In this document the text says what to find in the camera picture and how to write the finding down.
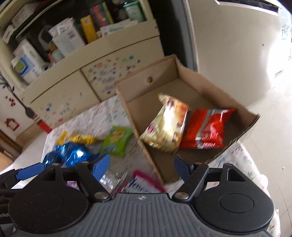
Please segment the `floral tablecloth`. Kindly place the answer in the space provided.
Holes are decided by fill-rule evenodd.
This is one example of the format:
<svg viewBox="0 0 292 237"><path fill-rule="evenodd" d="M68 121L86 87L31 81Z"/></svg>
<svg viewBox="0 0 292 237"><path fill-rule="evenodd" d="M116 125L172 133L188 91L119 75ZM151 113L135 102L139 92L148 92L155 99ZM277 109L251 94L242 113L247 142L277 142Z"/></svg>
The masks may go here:
<svg viewBox="0 0 292 237"><path fill-rule="evenodd" d="M61 126L53 129L52 132L48 134L45 141L43 155L45 156L54 150L59 137L64 132L67 132L68 135L90 135L98 140L103 140L114 125L130 126L128 115L117 95L93 106ZM111 163L113 172L128 173L128 181L136 169L150 175L152 178L156 177L154 168L151 167L135 137L130 139L125 157L112 157ZM266 194L269 193L268 178L260 173L250 154L241 142L233 143L223 154L219 155L219 157L215 157L214 160L208 160L207 163L210 167L216 168L221 168L224 163L231 163L247 175L247 177Z"/></svg>

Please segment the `red white box on floor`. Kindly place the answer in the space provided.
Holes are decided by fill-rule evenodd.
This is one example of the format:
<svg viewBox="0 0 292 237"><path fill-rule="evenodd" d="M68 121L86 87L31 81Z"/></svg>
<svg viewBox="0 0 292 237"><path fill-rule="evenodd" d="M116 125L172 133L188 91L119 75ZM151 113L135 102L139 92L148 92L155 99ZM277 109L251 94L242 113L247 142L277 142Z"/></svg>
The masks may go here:
<svg viewBox="0 0 292 237"><path fill-rule="evenodd" d="M47 134L49 134L52 131L52 129L41 119L40 116L35 115L33 121Z"/></svg>

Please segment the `silver foil snack bag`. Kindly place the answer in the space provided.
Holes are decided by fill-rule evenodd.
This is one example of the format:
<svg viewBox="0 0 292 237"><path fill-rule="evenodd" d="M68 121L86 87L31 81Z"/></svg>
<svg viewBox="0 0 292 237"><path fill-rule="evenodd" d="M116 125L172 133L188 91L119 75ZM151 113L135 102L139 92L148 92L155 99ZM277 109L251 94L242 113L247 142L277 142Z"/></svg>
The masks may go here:
<svg viewBox="0 0 292 237"><path fill-rule="evenodd" d="M127 172L112 173L110 170L107 170L106 173L100 178L99 182L113 197L121 188L127 175Z"/></svg>

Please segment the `red snack bag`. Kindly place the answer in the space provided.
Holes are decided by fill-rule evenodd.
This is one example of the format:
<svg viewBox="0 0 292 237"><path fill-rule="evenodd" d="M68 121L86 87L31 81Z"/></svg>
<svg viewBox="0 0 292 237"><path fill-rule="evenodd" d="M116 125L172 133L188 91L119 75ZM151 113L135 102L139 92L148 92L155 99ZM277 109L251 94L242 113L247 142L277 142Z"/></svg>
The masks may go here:
<svg viewBox="0 0 292 237"><path fill-rule="evenodd" d="M224 125L235 109L197 109L191 116L180 149L224 148Z"/></svg>

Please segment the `large blue foil snack bag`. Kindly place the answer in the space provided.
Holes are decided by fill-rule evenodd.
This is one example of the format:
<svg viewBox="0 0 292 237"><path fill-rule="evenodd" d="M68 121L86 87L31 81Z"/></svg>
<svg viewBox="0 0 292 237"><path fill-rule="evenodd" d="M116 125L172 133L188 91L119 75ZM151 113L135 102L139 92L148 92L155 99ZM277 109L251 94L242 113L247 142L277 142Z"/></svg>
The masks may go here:
<svg viewBox="0 0 292 237"><path fill-rule="evenodd" d="M99 152L93 153L84 144L68 142L56 145L54 150L47 153L43 160L45 168L53 163L59 163L65 167L73 167L77 163L92 162L99 157Z"/></svg>

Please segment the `cream sticker-covered cabinet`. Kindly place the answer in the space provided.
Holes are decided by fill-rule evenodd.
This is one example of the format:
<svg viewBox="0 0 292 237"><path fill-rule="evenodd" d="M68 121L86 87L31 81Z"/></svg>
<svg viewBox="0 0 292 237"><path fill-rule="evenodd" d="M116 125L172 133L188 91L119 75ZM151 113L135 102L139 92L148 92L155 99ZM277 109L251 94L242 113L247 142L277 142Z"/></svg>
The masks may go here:
<svg viewBox="0 0 292 237"><path fill-rule="evenodd" d="M111 98L115 82L164 57L148 1L139 1L145 21L104 36L63 58L27 84L13 69L13 49L1 43L1 70L19 100L55 128Z"/></svg>

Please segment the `yellow book on shelf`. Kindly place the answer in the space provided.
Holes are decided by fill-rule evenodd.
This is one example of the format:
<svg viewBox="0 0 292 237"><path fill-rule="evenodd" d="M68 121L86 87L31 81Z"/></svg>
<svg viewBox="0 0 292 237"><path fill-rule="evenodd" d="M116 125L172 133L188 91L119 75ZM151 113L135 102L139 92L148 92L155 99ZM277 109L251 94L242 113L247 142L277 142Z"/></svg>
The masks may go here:
<svg viewBox="0 0 292 237"><path fill-rule="evenodd" d="M88 15L81 18L80 22L87 42L92 43L93 41L96 41L98 39L98 36L96 34L91 16Z"/></svg>

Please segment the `green cracker snack pack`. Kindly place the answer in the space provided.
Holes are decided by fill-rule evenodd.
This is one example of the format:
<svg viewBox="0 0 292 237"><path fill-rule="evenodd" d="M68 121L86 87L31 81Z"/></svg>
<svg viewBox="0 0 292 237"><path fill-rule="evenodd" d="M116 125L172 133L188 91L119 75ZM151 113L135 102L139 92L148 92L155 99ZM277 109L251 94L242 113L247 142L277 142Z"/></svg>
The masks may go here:
<svg viewBox="0 0 292 237"><path fill-rule="evenodd" d="M130 127L112 126L105 137L99 152L101 154L124 157L132 134L133 131Z"/></svg>

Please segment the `pink white snack bag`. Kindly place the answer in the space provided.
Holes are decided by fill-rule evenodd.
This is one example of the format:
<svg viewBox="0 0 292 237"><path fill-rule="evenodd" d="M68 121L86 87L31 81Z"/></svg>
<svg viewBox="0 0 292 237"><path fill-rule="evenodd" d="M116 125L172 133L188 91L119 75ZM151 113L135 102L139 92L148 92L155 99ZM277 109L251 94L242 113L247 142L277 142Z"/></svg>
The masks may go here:
<svg viewBox="0 0 292 237"><path fill-rule="evenodd" d="M119 189L119 193L141 193L141 194L158 194L165 193L166 190L160 182L140 170L135 170L133 179Z"/></svg>

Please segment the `brown cardboard box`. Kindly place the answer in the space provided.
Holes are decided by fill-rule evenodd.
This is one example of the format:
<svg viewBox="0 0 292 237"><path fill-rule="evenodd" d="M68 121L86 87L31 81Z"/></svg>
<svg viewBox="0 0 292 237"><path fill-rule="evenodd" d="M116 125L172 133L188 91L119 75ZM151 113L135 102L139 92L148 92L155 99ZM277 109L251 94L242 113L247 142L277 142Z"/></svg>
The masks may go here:
<svg viewBox="0 0 292 237"><path fill-rule="evenodd" d="M206 77L183 66L175 55L144 66L115 85L138 145L163 185L179 179L175 155L189 163L209 163L248 134L260 118ZM182 149L182 137L197 109L232 110L224 124L222 148Z"/></svg>

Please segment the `white blue carton on shelf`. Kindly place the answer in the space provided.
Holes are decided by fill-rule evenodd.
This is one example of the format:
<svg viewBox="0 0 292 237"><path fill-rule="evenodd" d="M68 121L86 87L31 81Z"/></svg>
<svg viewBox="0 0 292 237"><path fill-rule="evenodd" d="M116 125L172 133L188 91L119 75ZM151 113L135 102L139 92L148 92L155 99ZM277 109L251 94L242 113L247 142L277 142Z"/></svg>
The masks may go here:
<svg viewBox="0 0 292 237"><path fill-rule="evenodd" d="M47 63L26 39L14 50L13 56L11 65L27 84L31 84L45 72Z"/></svg>

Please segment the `gold croissant snack bag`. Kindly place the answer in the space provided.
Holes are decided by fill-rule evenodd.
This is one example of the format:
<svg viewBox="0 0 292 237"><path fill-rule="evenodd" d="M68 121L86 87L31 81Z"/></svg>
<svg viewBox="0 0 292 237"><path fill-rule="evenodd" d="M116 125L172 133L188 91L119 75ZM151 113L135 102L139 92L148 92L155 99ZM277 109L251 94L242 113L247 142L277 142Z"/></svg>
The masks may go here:
<svg viewBox="0 0 292 237"><path fill-rule="evenodd" d="M161 151L174 153L183 138L189 106L167 94L158 94L162 108L140 135L140 140Z"/></svg>

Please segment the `white box on shelf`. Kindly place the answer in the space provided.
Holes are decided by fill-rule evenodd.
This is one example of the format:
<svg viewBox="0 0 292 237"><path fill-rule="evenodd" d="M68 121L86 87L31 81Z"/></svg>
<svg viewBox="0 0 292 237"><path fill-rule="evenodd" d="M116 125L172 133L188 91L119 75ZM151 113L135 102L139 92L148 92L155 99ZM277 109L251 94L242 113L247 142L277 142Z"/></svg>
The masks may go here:
<svg viewBox="0 0 292 237"><path fill-rule="evenodd" d="M49 30L52 42L64 57L71 55L85 46L85 42L74 23L73 18L66 18Z"/></svg>

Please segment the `yellow gold snack wrapper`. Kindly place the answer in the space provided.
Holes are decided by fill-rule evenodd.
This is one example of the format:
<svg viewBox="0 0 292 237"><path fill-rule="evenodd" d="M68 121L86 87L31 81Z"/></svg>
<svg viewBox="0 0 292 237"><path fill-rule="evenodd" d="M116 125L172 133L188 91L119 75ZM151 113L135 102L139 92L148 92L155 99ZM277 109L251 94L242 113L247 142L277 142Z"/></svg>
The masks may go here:
<svg viewBox="0 0 292 237"><path fill-rule="evenodd" d="M61 146L69 142L83 145L93 145L99 142L99 139L90 135L83 134L69 136L68 133L64 131L57 140L56 145Z"/></svg>

